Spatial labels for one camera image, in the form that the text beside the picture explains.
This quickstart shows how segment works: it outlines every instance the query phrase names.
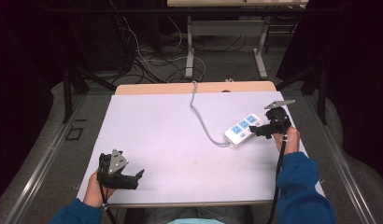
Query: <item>desk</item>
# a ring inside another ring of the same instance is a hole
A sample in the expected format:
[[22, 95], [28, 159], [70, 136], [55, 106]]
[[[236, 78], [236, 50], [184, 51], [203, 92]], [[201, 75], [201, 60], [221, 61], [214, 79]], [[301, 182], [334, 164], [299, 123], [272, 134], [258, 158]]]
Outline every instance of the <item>desk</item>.
[[[168, 0], [170, 7], [274, 7], [287, 5], [306, 5], [308, 0]], [[248, 35], [259, 36], [258, 47], [253, 54], [261, 79], [267, 79], [262, 60], [262, 49], [267, 35], [270, 17], [264, 21], [192, 21], [188, 17], [188, 58], [186, 61], [186, 78], [192, 77], [194, 48], [193, 35]]]
[[[78, 197], [83, 197], [88, 178], [98, 167], [99, 155], [116, 148], [130, 162], [124, 175], [135, 175], [141, 169], [145, 173], [136, 190], [115, 192], [109, 200], [113, 206], [271, 201], [278, 157], [274, 140], [252, 137], [238, 148], [215, 146], [190, 109], [192, 89], [191, 83], [118, 87]], [[211, 136], [221, 141], [225, 130], [251, 112], [267, 120], [263, 108], [282, 99], [271, 82], [199, 83], [193, 105]], [[305, 153], [303, 143], [301, 151]], [[323, 194], [320, 184], [317, 189]]]

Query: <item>black curtain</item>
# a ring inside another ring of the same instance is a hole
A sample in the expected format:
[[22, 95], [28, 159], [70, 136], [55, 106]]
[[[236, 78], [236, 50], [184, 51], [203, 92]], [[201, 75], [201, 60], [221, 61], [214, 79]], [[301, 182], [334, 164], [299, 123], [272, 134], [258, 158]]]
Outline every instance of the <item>black curtain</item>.
[[0, 197], [40, 135], [61, 82], [48, 33], [29, 1], [0, 1]]
[[[307, 7], [343, 6], [349, 23], [329, 57], [327, 94], [342, 121], [343, 149], [383, 177], [383, 0], [310, 0]], [[277, 76], [290, 80], [315, 64], [343, 18], [302, 18]]]

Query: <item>metal bracket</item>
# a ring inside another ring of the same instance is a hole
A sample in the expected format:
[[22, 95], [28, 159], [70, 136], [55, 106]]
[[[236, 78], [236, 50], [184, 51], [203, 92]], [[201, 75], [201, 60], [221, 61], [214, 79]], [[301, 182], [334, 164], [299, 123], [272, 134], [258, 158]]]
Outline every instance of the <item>metal bracket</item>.
[[264, 109], [273, 109], [273, 108], [277, 108], [277, 107], [281, 107], [283, 105], [290, 105], [290, 104], [293, 104], [295, 103], [296, 101], [295, 100], [289, 100], [289, 101], [274, 101], [273, 103], [271, 103], [270, 105], [267, 105]]
[[121, 153], [115, 149], [113, 149], [112, 157], [110, 158], [110, 164], [109, 164], [109, 174], [113, 174], [119, 169], [125, 167], [128, 164], [127, 159], [125, 159]]

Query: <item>power cord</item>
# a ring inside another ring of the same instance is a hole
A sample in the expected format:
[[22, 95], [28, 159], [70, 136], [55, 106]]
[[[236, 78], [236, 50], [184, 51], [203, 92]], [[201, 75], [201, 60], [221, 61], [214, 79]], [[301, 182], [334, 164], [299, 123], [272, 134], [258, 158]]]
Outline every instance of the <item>power cord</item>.
[[193, 101], [194, 101], [194, 95], [197, 91], [197, 82], [196, 81], [193, 81], [192, 84], [194, 85], [194, 88], [193, 88], [193, 91], [192, 91], [192, 96], [191, 96], [191, 102], [190, 102], [190, 107], [191, 109], [194, 111], [195, 115], [197, 115], [198, 119], [200, 120], [200, 123], [201, 125], [203, 126], [204, 128], [204, 131], [206, 132], [206, 136], [208, 136], [209, 140], [211, 140], [211, 142], [213, 142], [215, 145], [217, 145], [218, 147], [228, 147], [230, 145], [229, 141], [226, 141], [224, 143], [220, 143], [220, 142], [217, 142], [215, 141], [211, 135], [209, 134], [209, 131], [208, 129], [206, 128], [206, 124], [204, 123], [203, 121], [203, 118], [201, 117], [200, 115], [200, 112], [198, 112], [197, 108], [192, 104]]

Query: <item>table leg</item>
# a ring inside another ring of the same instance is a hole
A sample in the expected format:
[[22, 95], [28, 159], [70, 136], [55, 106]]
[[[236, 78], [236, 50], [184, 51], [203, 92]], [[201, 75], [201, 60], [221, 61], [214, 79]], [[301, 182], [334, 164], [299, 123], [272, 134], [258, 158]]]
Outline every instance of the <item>table leg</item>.
[[194, 48], [192, 47], [192, 18], [188, 17], [188, 59], [186, 61], [185, 78], [192, 78]]
[[264, 62], [262, 59], [262, 50], [264, 48], [264, 40], [267, 36], [268, 25], [270, 24], [270, 17], [264, 18], [261, 39], [259, 41], [259, 46], [257, 49], [253, 49], [253, 54], [255, 56], [256, 64], [258, 66], [259, 76], [261, 79], [266, 80], [268, 78], [267, 73], [265, 71]]

